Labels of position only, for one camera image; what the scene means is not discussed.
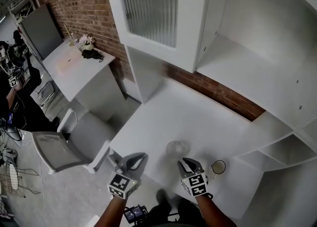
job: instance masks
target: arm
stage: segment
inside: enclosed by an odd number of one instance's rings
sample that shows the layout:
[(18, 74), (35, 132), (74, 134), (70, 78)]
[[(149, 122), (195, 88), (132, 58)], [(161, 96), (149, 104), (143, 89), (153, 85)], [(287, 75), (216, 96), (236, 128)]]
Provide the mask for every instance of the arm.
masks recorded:
[(14, 98), (15, 98), (15, 91), (14, 91), (14, 89), (12, 88), (12, 89), (9, 91), (9, 94), (8, 94), (7, 97), (6, 97), (6, 99), (8, 100), (9, 109), (11, 109), (11, 107), (12, 107), (12, 105), (13, 105)]
[(113, 196), (95, 227), (119, 227), (127, 200)]
[(11, 88), (11, 90), (9, 91), (9, 94), (6, 97), (6, 99), (8, 101), (9, 109), (11, 109), (11, 107), (13, 105), (13, 101), (14, 101), (16, 92), (21, 90), (21, 89), (22, 89), (22, 86), (21, 86), (20, 82), (18, 82), (18, 84), (15, 85), (13, 88)]
[(208, 227), (236, 227), (208, 196), (200, 195), (196, 200)]

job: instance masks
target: white mug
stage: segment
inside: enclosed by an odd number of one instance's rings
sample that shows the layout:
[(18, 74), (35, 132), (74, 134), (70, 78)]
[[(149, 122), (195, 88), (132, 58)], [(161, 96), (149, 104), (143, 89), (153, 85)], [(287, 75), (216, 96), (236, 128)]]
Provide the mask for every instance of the white mug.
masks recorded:
[(216, 178), (218, 175), (223, 174), (226, 170), (226, 164), (223, 160), (217, 160), (210, 166), (213, 174), (212, 178)]

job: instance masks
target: frosted glass panel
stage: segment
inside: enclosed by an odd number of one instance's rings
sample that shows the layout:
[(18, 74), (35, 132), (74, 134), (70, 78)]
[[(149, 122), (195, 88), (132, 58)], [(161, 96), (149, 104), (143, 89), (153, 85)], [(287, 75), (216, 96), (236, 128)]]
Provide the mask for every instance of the frosted glass panel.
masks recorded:
[(175, 47), (178, 0), (124, 0), (130, 32)]

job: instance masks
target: cup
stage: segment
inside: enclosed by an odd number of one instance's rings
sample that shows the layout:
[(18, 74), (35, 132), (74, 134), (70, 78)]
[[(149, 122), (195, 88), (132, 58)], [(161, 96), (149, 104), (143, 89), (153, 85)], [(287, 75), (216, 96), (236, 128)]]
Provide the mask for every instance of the cup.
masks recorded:
[(185, 142), (172, 141), (166, 146), (166, 153), (172, 158), (182, 158), (189, 152), (189, 146)]
[(224, 173), (226, 164), (223, 160), (217, 160), (210, 166), (210, 169), (213, 173), (213, 178), (216, 178), (218, 175)]

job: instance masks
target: small white desk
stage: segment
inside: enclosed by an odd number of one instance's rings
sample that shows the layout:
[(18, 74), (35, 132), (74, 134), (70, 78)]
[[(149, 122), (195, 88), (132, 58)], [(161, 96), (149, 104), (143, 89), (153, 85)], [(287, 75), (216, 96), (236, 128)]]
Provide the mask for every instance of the small white desk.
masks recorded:
[(145, 175), (163, 187), (187, 198), (180, 182), (177, 159), (166, 156), (170, 141), (185, 141), (191, 150), (187, 157), (208, 165), (218, 159), (226, 162), (225, 173), (210, 180), (208, 192), (229, 217), (240, 219), (249, 206), (263, 172), (232, 157), (250, 124), (217, 102), (170, 79), (141, 105), (112, 140), (110, 147), (122, 157), (145, 152), (149, 160)]
[(123, 104), (124, 96), (109, 68), (115, 57), (96, 49), (103, 62), (85, 59), (77, 47), (62, 43), (43, 64), (67, 98), (76, 98), (88, 111), (107, 121)]

